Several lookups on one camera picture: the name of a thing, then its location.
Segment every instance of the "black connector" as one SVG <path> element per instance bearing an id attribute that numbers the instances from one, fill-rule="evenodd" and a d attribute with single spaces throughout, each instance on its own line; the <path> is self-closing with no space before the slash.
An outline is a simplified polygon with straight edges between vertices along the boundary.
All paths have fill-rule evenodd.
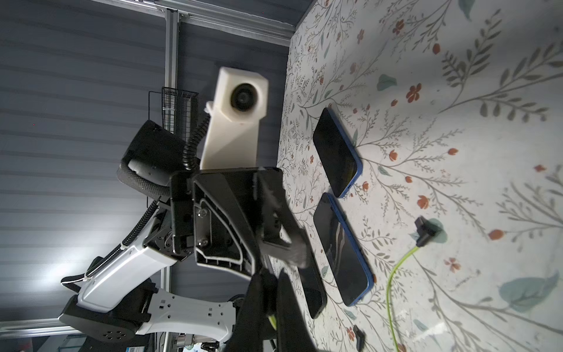
<path id="1" fill-rule="evenodd" d="M 426 243 L 430 242 L 438 233 L 442 231 L 438 226 L 426 220 L 423 216 L 420 216 L 414 221 L 417 226 L 417 247 L 424 247 Z"/>
<path id="2" fill-rule="evenodd" d="M 356 335 L 356 350 L 361 352 L 364 349 L 365 345 L 365 333 L 356 325 L 354 325 L 353 330 L 354 334 Z"/>

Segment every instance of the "phone case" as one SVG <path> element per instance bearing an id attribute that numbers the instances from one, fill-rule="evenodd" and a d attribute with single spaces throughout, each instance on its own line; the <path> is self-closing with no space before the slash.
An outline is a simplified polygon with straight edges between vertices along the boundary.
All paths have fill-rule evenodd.
<path id="1" fill-rule="evenodd" d="M 348 306 L 348 307 L 351 307 L 351 306 L 354 306 L 356 303 L 358 303 L 360 298 L 362 298 L 366 293 L 369 292 L 369 290 L 371 290 L 373 288 L 373 285 L 374 285 L 373 274 L 372 274 L 372 271 L 370 270 L 370 268 L 368 267 L 368 263 L 366 263 L 363 254 L 361 253 L 360 247 L 358 247 L 358 243 L 356 242 L 356 238 L 354 237 L 354 235 L 352 235 L 352 231 L 350 231 L 350 228 L 348 227 L 348 223 L 346 222 L 344 215 L 341 212 L 340 207 L 338 206 L 338 203 L 337 203 L 335 197 L 333 195 L 331 195 L 330 193 L 324 193 L 323 195 L 325 195 L 325 194 L 328 196 L 328 200 L 330 201 L 330 206 L 332 207 L 332 210 L 334 210 L 334 213 L 336 214 L 336 217 L 338 218 L 338 222 L 340 222 L 340 224 L 342 225 L 342 228 L 344 229 L 344 232 L 348 236 L 348 240 L 350 240 L 350 245 L 352 246 L 352 249 L 354 250 L 354 252 L 358 256 L 358 260 L 360 261 L 361 267 L 364 269 L 365 277 L 368 280 L 368 285 L 366 286 L 364 292 L 362 292 L 360 294 L 360 296 L 358 296 L 354 300 L 354 302 L 352 302 Z"/>
<path id="2" fill-rule="evenodd" d="M 334 114 L 334 112 L 332 111 L 332 109 L 329 108 L 325 108 L 326 111 L 328 111 L 328 114 L 330 115 L 330 117 L 332 118 L 332 121 L 334 122 L 334 124 L 336 125 L 336 128 L 338 129 L 338 132 L 340 132 L 340 135 L 342 136 L 342 139 L 344 140 L 344 143 L 346 143 L 346 146 L 348 146 L 348 149 L 350 150 L 350 153 L 352 154 L 352 157 L 354 158 L 354 160 L 356 161 L 356 166 L 357 166 L 357 171 L 356 174 L 352 177 L 352 180 L 350 180 L 350 183 L 346 186 L 346 188 L 344 188 L 344 191 L 342 191 L 342 193 L 340 195 L 338 195 L 338 198 L 344 198 L 344 196 L 346 195 L 346 193 L 348 193 L 348 191 L 350 190 L 350 188 L 352 188 L 352 186 L 354 185 L 354 183 L 358 180 L 358 178 L 360 177 L 361 173 L 364 171 L 364 166 L 361 163 L 361 159 L 360 156 L 356 153 L 356 149 L 354 148 L 354 146 L 352 145 L 352 142 L 350 141 L 350 138 L 348 138 L 348 134 L 346 133 L 346 131 L 344 130 L 344 128 L 342 127 L 342 125 L 340 124 L 340 121 L 338 120 L 338 118 L 336 117 L 336 115 Z"/>

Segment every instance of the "camera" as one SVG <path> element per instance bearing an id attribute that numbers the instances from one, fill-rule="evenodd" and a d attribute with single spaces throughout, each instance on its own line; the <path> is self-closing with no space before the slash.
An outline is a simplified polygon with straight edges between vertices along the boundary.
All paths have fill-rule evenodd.
<path id="1" fill-rule="evenodd" d="M 267 107 L 266 78 L 256 72 L 221 67 L 215 99 L 205 105 L 211 120 L 200 169 L 255 167 L 258 125 Z"/>
<path id="2" fill-rule="evenodd" d="M 258 123 L 266 115 L 268 80 L 256 72 L 221 67 L 212 117 L 231 122 Z"/>

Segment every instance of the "phone screen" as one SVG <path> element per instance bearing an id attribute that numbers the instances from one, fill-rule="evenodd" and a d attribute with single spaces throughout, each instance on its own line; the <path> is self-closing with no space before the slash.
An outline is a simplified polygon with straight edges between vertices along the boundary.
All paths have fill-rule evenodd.
<path id="1" fill-rule="evenodd" d="M 309 314 L 315 319 L 327 304 L 327 293 L 324 290 L 323 279 L 313 255 L 311 255 L 309 266 L 304 269 L 298 268 L 298 271 Z"/>
<path id="2" fill-rule="evenodd" d="M 370 286 L 370 281 L 362 266 L 362 261 L 365 261 L 351 243 L 355 239 L 348 236 L 344 226 L 338 221 L 326 193 L 321 197 L 313 221 L 342 301 L 345 305 L 351 306 Z"/>
<path id="3" fill-rule="evenodd" d="M 323 110 L 313 133 L 313 143 L 327 173 L 328 182 L 336 197 L 346 190 L 356 173 L 358 164 L 327 108 Z"/>

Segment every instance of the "white camera housing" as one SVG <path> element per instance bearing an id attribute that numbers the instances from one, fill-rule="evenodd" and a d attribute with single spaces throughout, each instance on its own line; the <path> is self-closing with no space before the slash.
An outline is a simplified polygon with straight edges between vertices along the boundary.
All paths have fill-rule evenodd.
<path id="1" fill-rule="evenodd" d="M 231 95 L 241 84 L 256 90 L 256 102 L 248 111 L 231 105 Z M 211 116 L 203 149 L 201 170 L 255 167 L 258 124 L 266 116 L 268 80 L 256 72 L 221 67 L 215 99 L 205 105 Z"/>

